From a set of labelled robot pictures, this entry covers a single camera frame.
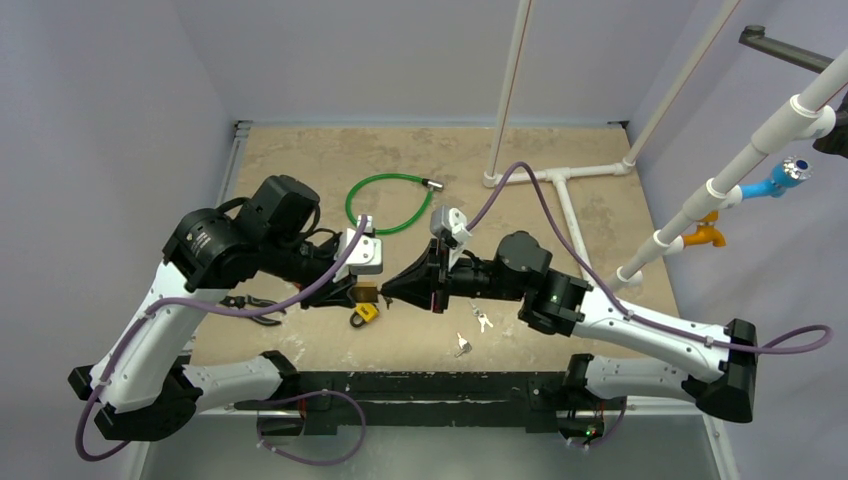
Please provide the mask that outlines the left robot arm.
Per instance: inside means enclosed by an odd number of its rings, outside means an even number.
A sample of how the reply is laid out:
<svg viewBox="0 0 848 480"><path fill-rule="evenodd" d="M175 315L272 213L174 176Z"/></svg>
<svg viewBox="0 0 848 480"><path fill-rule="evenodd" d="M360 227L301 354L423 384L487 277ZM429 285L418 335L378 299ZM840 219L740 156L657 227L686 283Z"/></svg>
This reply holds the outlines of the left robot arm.
<svg viewBox="0 0 848 480"><path fill-rule="evenodd" d="M115 345L96 364L80 366L69 382L85 403L83 424L120 443L164 439L200 412L245 401L292 405L298 373L281 353L240 363L194 366L185 352L209 314L250 318L285 310L288 301L247 308L225 304L258 273L299 288L304 308L352 306L358 276L381 265L371 222L310 242L320 218L318 194L286 176L268 177L249 197L186 214L163 249L146 296Z"/></svg>

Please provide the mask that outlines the small yellow padlock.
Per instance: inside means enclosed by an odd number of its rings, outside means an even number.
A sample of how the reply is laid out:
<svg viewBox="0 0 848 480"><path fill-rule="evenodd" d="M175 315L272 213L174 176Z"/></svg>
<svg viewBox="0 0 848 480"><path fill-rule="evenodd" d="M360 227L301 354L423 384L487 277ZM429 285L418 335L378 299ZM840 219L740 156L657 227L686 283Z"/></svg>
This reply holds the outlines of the small yellow padlock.
<svg viewBox="0 0 848 480"><path fill-rule="evenodd" d="M359 329L372 323L379 315L380 309L376 304L358 303L349 317L349 324L351 327Z"/></svg>

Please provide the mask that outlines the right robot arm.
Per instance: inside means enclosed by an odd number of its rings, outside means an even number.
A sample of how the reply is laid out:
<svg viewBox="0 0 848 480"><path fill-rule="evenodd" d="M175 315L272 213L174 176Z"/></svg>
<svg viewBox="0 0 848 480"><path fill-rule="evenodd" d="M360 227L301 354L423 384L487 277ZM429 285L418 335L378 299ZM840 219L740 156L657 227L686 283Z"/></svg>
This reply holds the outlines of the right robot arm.
<svg viewBox="0 0 848 480"><path fill-rule="evenodd" d="M577 336L639 353L633 367L593 357L564 376L561 392L576 407L627 395L688 401L701 412L735 422L753 419L757 359L755 326L685 320L607 296L600 288L551 266L552 254L526 231L505 236L491 260L461 255L430 240L410 266L383 283L384 296L433 313L451 298L518 301L517 317L545 335Z"/></svg>

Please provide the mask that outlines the large brass padlock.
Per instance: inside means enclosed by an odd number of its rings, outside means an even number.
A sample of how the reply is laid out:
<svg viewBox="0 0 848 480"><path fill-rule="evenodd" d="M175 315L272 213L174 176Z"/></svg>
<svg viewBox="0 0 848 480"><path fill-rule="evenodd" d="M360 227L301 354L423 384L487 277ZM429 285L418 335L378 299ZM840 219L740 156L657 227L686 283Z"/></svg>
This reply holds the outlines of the large brass padlock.
<svg viewBox="0 0 848 480"><path fill-rule="evenodd" d="M361 282L351 288L351 297L357 304L376 304L379 301L380 290L376 283Z"/></svg>

